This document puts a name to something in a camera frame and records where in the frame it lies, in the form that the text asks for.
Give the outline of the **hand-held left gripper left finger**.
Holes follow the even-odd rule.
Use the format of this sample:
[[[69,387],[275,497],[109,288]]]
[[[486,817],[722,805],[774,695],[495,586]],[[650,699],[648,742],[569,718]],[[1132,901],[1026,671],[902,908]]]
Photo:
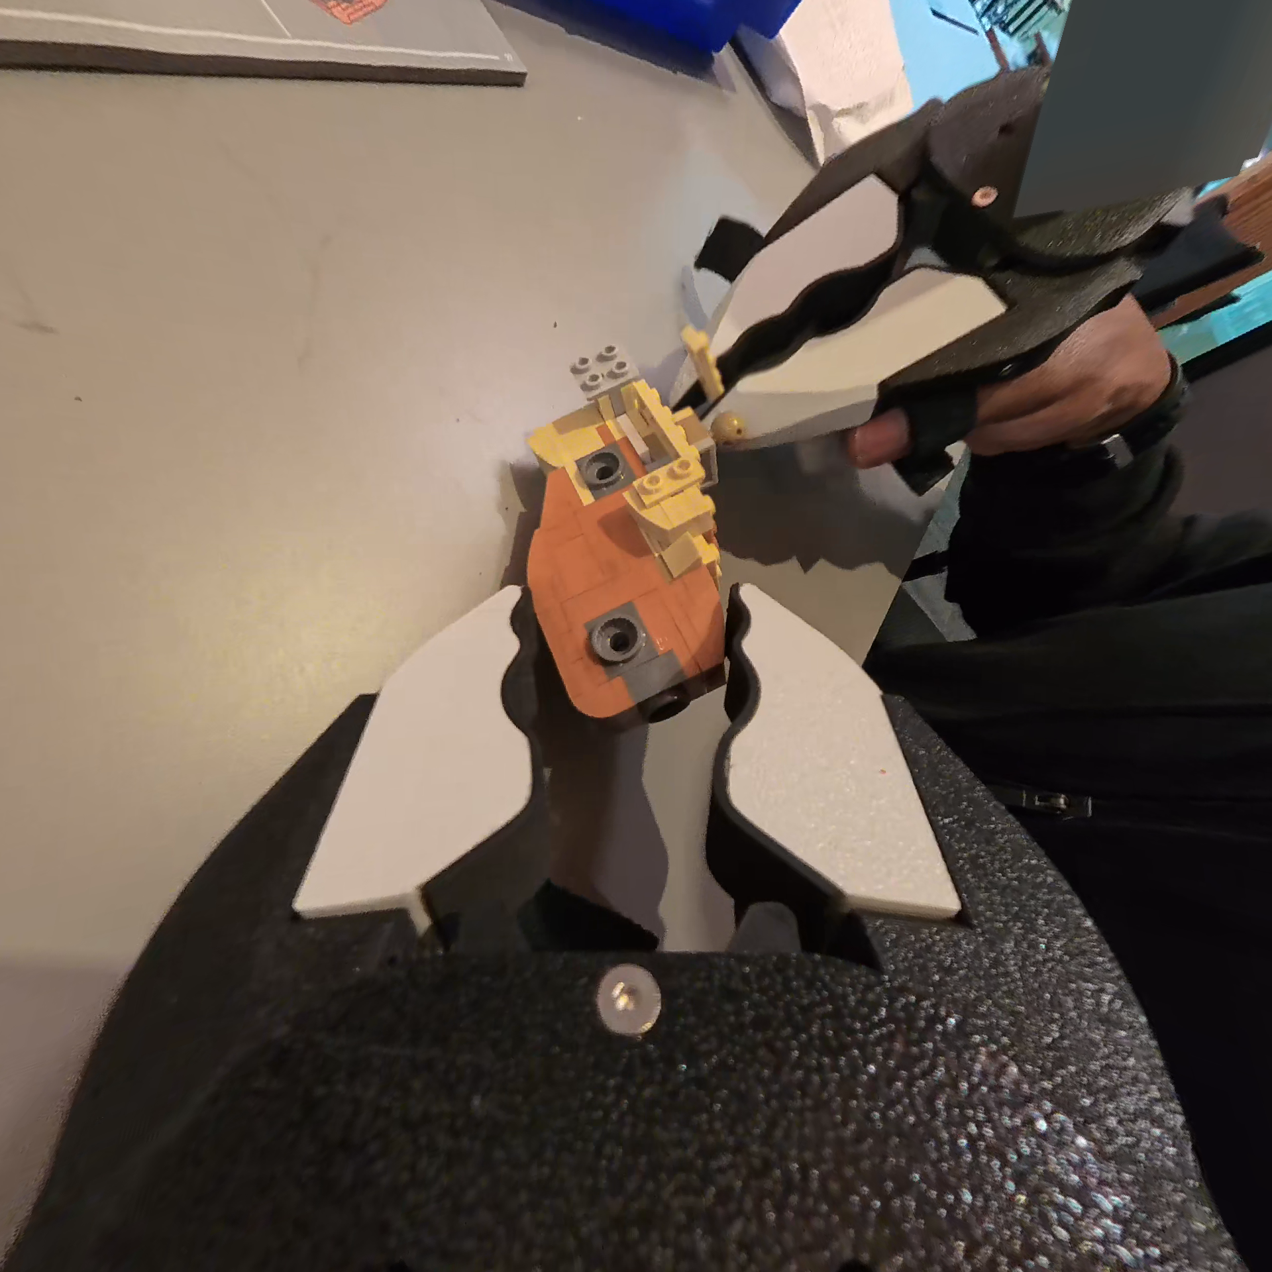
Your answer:
[[[382,684],[299,882],[299,918],[404,911],[418,930],[544,879],[539,624],[506,586]]]

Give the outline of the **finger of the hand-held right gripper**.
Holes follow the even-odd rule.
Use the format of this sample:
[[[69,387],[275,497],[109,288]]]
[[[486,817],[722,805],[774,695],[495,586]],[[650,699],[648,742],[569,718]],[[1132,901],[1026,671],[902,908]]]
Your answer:
[[[900,241],[900,198],[881,178],[862,178],[762,246],[708,325],[722,387],[860,318],[889,279]]]
[[[862,425],[881,385],[1006,314],[1008,306],[980,278],[911,271],[891,282],[867,312],[829,336],[815,336],[777,365],[751,371],[703,411],[713,428],[735,415],[734,443],[795,443]]]

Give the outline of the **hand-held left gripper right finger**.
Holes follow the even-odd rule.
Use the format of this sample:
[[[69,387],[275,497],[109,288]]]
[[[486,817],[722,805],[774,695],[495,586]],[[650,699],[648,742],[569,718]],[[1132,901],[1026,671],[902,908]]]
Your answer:
[[[739,907],[960,913],[882,692],[754,585],[729,593],[722,709],[708,865]]]

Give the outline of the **blue plastic bin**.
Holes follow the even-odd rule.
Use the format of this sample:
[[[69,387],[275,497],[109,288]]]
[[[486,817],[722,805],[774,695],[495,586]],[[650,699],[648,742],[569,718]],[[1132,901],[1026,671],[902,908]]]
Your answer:
[[[676,55],[722,53],[739,33],[773,40],[798,3],[502,3],[570,35]]]

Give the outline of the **tan and orange brick model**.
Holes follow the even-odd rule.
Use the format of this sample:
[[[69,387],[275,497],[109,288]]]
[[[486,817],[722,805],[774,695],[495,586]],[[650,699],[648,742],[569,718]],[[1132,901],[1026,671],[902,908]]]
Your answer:
[[[722,684],[718,436],[620,344],[570,362],[582,404],[536,428],[544,474],[528,588],[572,707],[660,723]]]

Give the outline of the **person's right forearm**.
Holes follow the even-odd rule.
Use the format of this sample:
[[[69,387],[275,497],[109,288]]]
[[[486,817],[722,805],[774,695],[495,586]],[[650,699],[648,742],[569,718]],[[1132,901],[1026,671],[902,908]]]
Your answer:
[[[975,636],[1202,597],[1270,612],[1270,514],[1175,512],[1186,465],[1169,437],[1100,474],[1069,468],[1063,450],[966,463],[942,596]]]

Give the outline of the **person's right hand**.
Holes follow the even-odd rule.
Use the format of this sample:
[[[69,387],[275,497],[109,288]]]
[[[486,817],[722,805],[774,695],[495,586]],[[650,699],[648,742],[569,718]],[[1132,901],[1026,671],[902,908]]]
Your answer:
[[[1072,328],[1034,371],[977,390],[969,455],[1082,447],[1148,411],[1175,378],[1133,295]]]

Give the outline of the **white printed paper bag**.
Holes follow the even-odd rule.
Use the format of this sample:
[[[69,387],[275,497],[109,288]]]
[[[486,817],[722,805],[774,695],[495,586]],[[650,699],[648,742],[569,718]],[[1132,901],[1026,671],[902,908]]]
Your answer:
[[[777,37],[741,27],[737,41],[769,101],[806,123],[818,164],[915,106],[889,3],[800,3]]]

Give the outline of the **black wristwatch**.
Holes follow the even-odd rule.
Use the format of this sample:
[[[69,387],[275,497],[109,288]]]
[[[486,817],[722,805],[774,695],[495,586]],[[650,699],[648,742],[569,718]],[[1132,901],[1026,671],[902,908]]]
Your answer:
[[[1153,450],[1169,437],[1186,414],[1187,380],[1175,354],[1167,354],[1169,380],[1159,399],[1133,419],[1120,425],[1113,432],[1096,437],[1095,442],[1067,447],[1062,459],[1069,468],[1082,471],[1124,470],[1138,457]]]

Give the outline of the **person's black-clad torso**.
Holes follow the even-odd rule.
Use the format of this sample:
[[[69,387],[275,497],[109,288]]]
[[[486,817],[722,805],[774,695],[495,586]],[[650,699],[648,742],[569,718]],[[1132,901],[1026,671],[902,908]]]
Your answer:
[[[1222,571],[1004,640],[882,648],[1120,961],[1204,1184],[1270,1269],[1270,580]]]

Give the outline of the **grey instruction booklet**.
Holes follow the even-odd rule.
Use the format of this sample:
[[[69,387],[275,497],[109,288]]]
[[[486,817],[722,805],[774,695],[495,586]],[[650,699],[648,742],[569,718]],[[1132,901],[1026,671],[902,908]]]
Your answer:
[[[485,3],[1,3],[3,70],[522,87]]]

